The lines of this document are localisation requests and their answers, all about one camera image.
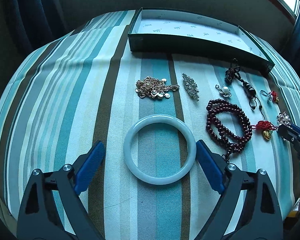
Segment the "pearl flower brooch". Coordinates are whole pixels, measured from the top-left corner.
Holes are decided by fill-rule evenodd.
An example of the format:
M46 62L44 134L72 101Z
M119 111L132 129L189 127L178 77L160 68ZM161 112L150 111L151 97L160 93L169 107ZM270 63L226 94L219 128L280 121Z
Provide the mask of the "pearl flower brooch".
M227 86L220 86L220 85L215 85L215 88L219 91L222 97L224 98L229 98L232 96L232 93L230 91L230 88Z

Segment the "dark green jewelry box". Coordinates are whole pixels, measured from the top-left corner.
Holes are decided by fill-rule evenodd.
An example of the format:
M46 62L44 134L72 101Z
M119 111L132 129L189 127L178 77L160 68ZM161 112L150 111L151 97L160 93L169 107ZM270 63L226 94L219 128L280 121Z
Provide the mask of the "dark green jewelry box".
M268 74L274 62L241 26L194 12L140 8L128 32L130 50L236 62Z

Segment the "blue curtain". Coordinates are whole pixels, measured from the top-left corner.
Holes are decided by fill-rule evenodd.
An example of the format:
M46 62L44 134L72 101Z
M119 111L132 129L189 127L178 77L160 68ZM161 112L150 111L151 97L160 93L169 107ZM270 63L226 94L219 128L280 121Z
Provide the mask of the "blue curtain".
M12 40L23 55L68 32L60 0L3 0L3 9Z

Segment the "black cord bead pendant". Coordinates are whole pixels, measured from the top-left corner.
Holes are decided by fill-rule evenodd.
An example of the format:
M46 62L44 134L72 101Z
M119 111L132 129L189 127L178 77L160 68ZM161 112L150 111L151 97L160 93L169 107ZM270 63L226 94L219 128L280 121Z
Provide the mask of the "black cord bead pendant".
M241 67L236 59L230 62L230 67L225 71L224 81L227 85L231 85L233 80L237 80L242 84L243 90L248 98L249 106L254 111L257 107L262 115L263 120L265 119L264 113L262 112L263 106L257 97L256 89L248 82L245 81L240 74Z

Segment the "pearl cluster brooch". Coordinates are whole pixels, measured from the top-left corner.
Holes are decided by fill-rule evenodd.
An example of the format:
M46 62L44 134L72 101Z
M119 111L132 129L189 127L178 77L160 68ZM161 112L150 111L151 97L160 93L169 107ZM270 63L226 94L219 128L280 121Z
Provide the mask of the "pearl cluster brooch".
M281 125L290 126L291 124L291 119L286 112L279 113L276 117L276 120L279 126Z

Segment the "striped teal tablecloth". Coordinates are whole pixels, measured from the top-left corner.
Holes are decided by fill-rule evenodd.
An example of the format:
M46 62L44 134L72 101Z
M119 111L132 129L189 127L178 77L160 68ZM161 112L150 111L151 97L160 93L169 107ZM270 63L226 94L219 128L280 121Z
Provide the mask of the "striped teal tablecloth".
M43 172L73 163L100 140L106 158L80 194L91 220L106 239L194 239L210 216L219 194L200 165L175 184L157 187L136 179L126 167L122 146L127 131L152 114L175 116L197 140L224 154L205 129L206 106L220 98L227 63L186 55L135 54L128 42L135 10L109 12L32 52L16 70L0 99L0 198L14 219L35 168ZM241 76L258 92L266 120L287 112L300 127L300 79L266 41L252 34L275 63L268 77L242 68ZM198 102L182 86L194 78ZM139 79L152 76L180 84L169 99L141 99ZM274 90L279 105L260 90ZM293 162L288 142L273 133L269 141L253 133L243 152L231 157L240 169L264 168L285 218L300 196L300 161Z

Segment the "red knot gold charm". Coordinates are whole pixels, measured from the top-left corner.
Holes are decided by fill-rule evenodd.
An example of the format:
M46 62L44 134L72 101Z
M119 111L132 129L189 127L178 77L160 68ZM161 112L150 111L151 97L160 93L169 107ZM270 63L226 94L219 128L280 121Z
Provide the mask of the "red knot gold charm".
M275 92L274 90L272 90L272 91L269 93L269 100L270 100L272 103L278 103L278 102L279 102L279 96L278 96L277 92Z

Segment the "silver rhinestone hair clip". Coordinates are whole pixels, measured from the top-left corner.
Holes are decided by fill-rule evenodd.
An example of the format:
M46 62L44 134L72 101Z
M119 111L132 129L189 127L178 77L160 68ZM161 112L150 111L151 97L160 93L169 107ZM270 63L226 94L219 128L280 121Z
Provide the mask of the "silver rhinestone hair clip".
M199 89L194 79L186 75L185 73L182 74L182 78L183 78L183 86L187 94L193 100L199 101Z

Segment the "pale jade bangle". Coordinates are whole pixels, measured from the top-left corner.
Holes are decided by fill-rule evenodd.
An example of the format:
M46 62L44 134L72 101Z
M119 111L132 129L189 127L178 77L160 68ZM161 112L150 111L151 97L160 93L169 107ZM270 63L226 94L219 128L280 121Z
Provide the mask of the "pale jade bangle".
M130 172L152 185L181 180L196 158L192 131L180 119L164 114L148 115L128 130L123 156Z

